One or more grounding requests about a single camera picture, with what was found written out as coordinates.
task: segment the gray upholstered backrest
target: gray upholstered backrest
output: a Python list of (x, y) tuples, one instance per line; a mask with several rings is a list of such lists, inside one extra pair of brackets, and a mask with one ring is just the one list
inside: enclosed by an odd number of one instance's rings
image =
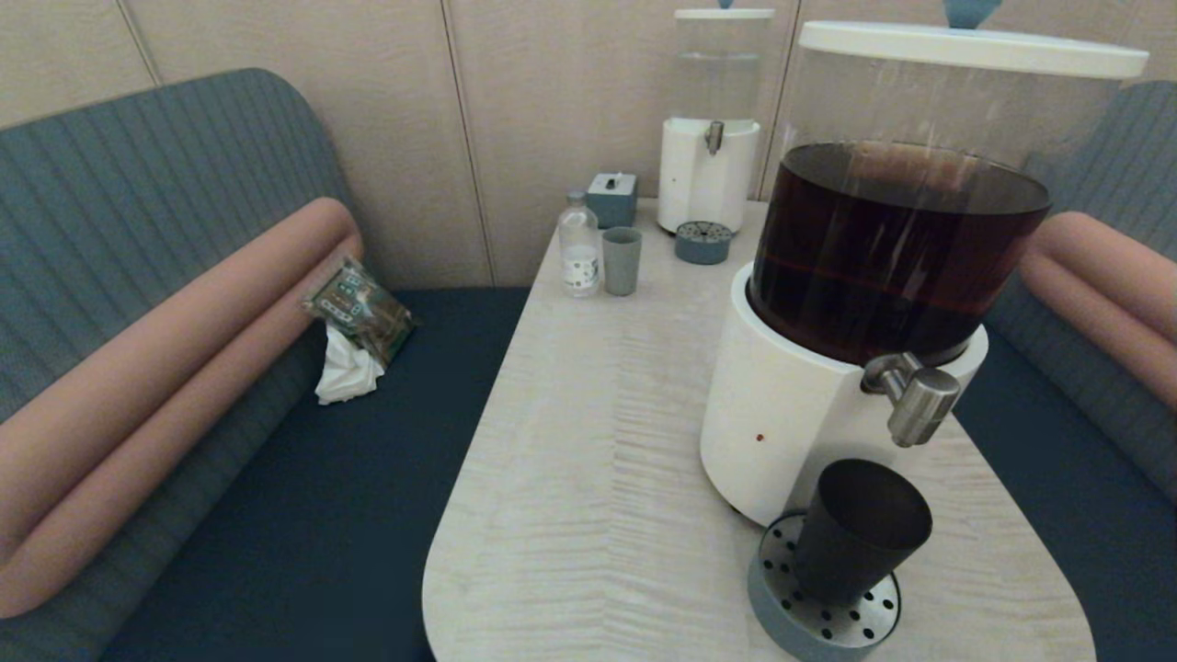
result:
[[(351, 206), (331, 144), (301, 95), (260, 69), (0, 132), (4, 418), (210, 266), (322, 196)], [(314, 383), (319, 344), (310, 335), (295, 344), (73, 584), (36, 610), (0, 621), (0, 660), (97, 657)]]
[[(1070, 174), (1053, 186), (1053, 211), (1086, 212), (1177, 260), (1177, 84), (1146, 82), (1122, 91)], [(986, 324), (1050, 377), (1177, 503), (1172, 411), (1043, 306), (1017, 278)]]

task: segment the dark brown liquid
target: dark brown liquid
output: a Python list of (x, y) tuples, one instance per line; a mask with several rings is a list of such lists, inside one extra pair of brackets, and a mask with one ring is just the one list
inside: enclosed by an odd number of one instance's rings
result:
[(749, 302), (790, 340), (856, 364), (967, 344), (1050, 208), (1046, 188), (951, 152), (869, 143), (791, 150)]

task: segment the white wooden table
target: white wooden table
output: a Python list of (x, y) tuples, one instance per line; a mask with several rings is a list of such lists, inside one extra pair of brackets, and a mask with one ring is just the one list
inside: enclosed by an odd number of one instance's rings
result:
[[(699, 461), (730, 282), (766, 205), (714, 266), (676, 259), (656, 208), (639, 205), (631, 297), (564, 296), (548, 246), (430, 550), (439, 662), (791, 660), (746, 595), (762, 529)], [(1073, 591), (955, 418), (895, 468), (935, 530), (896, 572), (903, 617), (871, 660), (1095, 658)]]

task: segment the large beverage dispenser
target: large beverage dispenser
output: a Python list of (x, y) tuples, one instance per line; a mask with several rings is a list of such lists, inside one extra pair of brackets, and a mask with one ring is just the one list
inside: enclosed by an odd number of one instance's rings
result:
[(756, 260), (736, 276), (701, 437), (769, 524), (822, 468), (926, 443), (988, 351), (982, 317), (1065, 167), (1148, 53), (810, 21)]
[(671, 117), (663, 123), (658, 224), (744, 224), (760, 125), (753, 119), (773, 9), (674, 12)]

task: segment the drip tray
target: drip tray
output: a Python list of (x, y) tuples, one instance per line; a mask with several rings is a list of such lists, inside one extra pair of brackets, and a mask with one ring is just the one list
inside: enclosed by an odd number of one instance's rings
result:
[(829, 607), (805, 595), (793, 574), (793, 549), (804, 511), (773, 522), (749, 565), (752, 610), (777, 646), (803, 661), (862, 660), (899, 622), (899, 583), (892, 572), (850, 607)]

